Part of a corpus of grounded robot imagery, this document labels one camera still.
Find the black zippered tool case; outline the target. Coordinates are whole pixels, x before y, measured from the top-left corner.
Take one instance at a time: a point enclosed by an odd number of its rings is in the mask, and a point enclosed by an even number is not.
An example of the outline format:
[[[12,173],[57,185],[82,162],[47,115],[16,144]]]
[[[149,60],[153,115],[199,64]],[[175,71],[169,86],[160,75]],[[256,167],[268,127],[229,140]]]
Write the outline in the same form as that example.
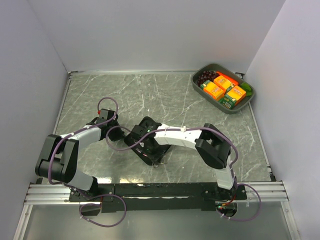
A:
[[[124,138],[125,144],[129,147],[140,140],[145,134],[160,127],[159,122],[155,122],[151,117],[145,116],[138,125],[135,125],[131,132]],[[142,142],[131,150],[148,166],[156,168],[162,161],[171,145],[160,145],[154,139],[155,134],[147,136]]]

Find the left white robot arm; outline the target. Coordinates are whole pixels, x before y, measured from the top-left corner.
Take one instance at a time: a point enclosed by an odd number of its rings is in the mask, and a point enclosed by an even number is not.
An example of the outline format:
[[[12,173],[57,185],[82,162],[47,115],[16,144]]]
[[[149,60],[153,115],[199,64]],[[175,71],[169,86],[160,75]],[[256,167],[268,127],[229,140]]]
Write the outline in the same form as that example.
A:
[[[97,117],[75,133],[48,135],[35,165],[35,174],[53,184],[77,189],[87,201],[95,200],[99,195],[98,180],[78,169],[78,155],[81,149],[103,139],[112,142],[124,139],[125,134],[118,125],[118,114],[103,108]]]

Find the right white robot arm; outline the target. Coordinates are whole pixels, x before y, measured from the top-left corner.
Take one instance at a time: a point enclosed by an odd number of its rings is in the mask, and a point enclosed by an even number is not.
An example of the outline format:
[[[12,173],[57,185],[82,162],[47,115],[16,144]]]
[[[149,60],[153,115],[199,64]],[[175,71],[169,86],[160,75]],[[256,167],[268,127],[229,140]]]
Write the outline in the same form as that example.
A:
[[[232,143],[212,124],[187,128],[141,123],[134,126],[124,142],[149,166],[158,164],[171,146],[196,150],[205,164],[214,169],[219,195],[230,199],[236,193]]]

